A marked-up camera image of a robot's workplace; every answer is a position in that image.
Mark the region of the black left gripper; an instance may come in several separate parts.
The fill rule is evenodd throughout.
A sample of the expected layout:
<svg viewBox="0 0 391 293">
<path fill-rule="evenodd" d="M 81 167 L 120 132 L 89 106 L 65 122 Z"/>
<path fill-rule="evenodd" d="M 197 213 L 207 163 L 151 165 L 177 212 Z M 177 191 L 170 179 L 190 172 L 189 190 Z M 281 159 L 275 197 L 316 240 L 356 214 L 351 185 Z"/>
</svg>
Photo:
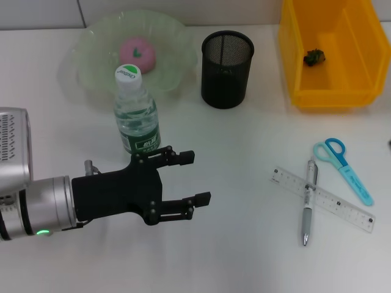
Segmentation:
<svg viewBox="0 0 391 293">
<path fill-rule="evenodd" d="M 193 164 L 192 150 L 176 153 L 166 146 L 131 157 L 124 169 L 73 178 L 71 188 L 76 218 L 89 221 L 123 213 L 135 213 L 147 225 L 191 220 L 196 208 L 208 206 L 211 193 L 181 200 L 162 200 L 163 184 L 158 169 Z"/>
</svg>

